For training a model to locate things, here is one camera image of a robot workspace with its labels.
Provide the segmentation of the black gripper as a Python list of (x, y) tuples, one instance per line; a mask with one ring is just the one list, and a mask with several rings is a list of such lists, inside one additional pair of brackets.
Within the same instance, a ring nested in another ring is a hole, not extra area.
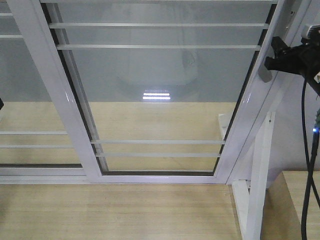
[(303, 38), (301, 45), (290, 48), (279, 36), (274, 36), (271, 47), (275, 58), (265, 58), (266, 69), (302, 76), (319, 96), (320, 42)]

